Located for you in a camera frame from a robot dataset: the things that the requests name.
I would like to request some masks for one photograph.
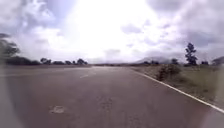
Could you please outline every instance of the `asphalt road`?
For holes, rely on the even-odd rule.
[[[224,128],[224,114],[127,68],[5,69],[1,128]]]

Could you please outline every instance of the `grassy roadside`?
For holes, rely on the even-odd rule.
[[[132,67],[156,78],[161,66]],[[224,69],[217,67],[180,67],[181,73],[163,82],[201,100],[224,108]]]

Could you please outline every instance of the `road marking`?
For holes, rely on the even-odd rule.
[[[85,78],[85,77],[88,77],[89,75],[84,75],[84,76],[81,76],[80,78],[82,79],[82,78]]]
[[[179,89],[177,89],[177,88],[172,87],[172,86],[169,85],[169,84],[166,84],[166,83],[163,83],[163,82],[161,82],[161,81],[158,81],[158,80],[156,80],[156,79],[154,79],[154,78],[152,78],[152,77],[150,77],[150,76],[148,76],[148,75],[146,75],[146,74],[143,74],[143,73],[140,73],[140,72],[137,72],[137,71],[134,71],[134,72],[137,73],[138,75],[144,76],[144,77],[146,77],[146,78],[148,78],[148,79],[150,79],[150,80],[153,80],[153,81],[155,81],[155,82],[158,82],[158,83],[160,83],[160,84],[162,84],[162,85],[164,85],[164,86],[166,86],[166,87],[168,87],[168,88],[170,88],[170,89],[173,89],[173,90],[175,90],[175,91],[177,91],[177,92],[179,92],[179,93],[181,93],[181,94],[183,94],[183,95],[185,95],[185,96],[188,96],[188,97],[190,97],[190,98],[192,98],[192,99],[194,99],[194,100],[197,100],[197,101],[201,102],[202,104],[205,104],[205,105],[207,105],[207,106],[209,106],[209,107],[211,107],[211,108],[213,108],[213,109],[215,109],[215,110],[221,112],[222,114],[224,114],[224,110],[221,109],[221,108],[219,108],[219,107],[217,107],[217,106],[215,106],[215,105],[212,105],[212,104],[210,104],[210,103],[208,103],[208,102],[205,102],[205,101],[203,101],[203,100],[200,100],[200,99],[198,99],[198,98],[196,98],[196,97],[194,97],[194,96],[192,96],[192,95],[190,95],[190,94],[187,94],[187,93],[185,93],[185,92],[183,92],[183,91],[181,91],[181,90],[179,90]]]

